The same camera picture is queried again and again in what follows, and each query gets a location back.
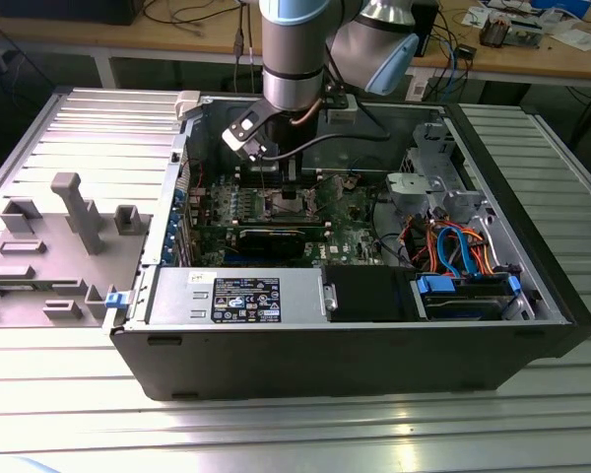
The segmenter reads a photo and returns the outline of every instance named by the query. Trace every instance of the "green circuit board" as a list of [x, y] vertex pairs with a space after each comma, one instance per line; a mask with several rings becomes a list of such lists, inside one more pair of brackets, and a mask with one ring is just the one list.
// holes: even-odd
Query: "green circuit board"
[[193, 226], [194, 264], [267, 266], [267, 260], [242, 256], [237, 249], [241, 232], [259, 229], [304, 235], [303, 255], [271, 261], [275, 267], [382, 264], [369, 221], [371, 188], [358, 184], [347, 175], [325, 176], [289, 201], [279, 189], [239, 187], [227, 180], [214, 184], [201, 202], [207, 218]]

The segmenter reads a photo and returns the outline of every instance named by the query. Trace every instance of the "computer case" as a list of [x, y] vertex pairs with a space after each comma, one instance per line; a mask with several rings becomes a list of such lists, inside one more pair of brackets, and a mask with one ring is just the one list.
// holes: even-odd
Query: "computer case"
[[414, 4], [412, 5], [412, 15], [414, 15], [414, 19], [416, 20], [414, 33], [420, 39], [416, 54], [414, 54], [416, 57], [423, 57], [425, 55], [437, 11], [437, 0], [414, 0]]
[[0, 16], [131, 25], [145, 0], [0, 0]]

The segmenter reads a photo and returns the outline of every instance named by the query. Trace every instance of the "motherboard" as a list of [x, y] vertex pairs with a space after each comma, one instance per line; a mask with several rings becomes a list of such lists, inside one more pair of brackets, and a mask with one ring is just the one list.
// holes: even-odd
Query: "motherboard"
[[220, 176], [188, 192], [192, 266], [379, 265], [370, 209], [374, 188], [354, 173], [319, 174], [295, 199], [281, 189]]

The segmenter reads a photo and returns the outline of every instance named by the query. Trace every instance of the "wooden desk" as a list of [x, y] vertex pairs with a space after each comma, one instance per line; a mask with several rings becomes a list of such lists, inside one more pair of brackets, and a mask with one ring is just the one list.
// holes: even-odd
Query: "wooden desk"
[[[170, 3], [173, 8], [180, 8], [201, 5], [204, 0], [170, 0]], [[459, 41], [478, 49], [470, 78], [591, 87], [591, 51], [579, 51], [551, 37], [545, 37], [539, 49], [483, 47], [479, 45], [479, 29], [460, 25], [463, 12], [476, 2], [442, 0], [442, 4], [448, 26]], [[210, 7], [185, 12], [184, 18], [204, 16], [232, 6], [235, 6], [232, 0], [217, 0]], [[156, 2], [149, 11], [156, 18], [168, 20], [165, 0]], [[587, 20], [591, 21], [591, 12]], [[130, 27], [0, 18], [1, 28], [23, 49], [92, 56], [102, 85], [107, 88], [116, 87], [109, 63], [111, 57], [232, 63], [236, 23], [236, 12], [225, 13], [204, 21], [201, 28], [194, 29], [200, 32], [197, 35], [172, 25], [158, 24], [143, 15]], [[257, 56], [255, 62], [260, 64], [261, 22], [257, 8], [253, 9], [252, 31]], [[7, 43], [0, 36], [0, 47], [5, 46]], [[249, 60], [246, 55], [241, 59], [242, 63]], [[437, 42], [432, 40], [426, 56], [415, 58], [408, 71], [413, 76], [408, 99], [419, 100], [427, 79], [439, 75], [444, 67], [446, 58]]]

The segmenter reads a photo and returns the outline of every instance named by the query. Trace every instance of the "sticker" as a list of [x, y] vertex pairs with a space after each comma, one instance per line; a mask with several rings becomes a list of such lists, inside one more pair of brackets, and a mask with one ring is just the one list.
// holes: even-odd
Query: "sticker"
[[214, 271], [191, 271], [188, 273], [188, 284], [213, 284], [216, 277]]
[[281, 321], [280, 280], [278, 278], [213, 277], [212, 280], [214, 280], [213, 322]]

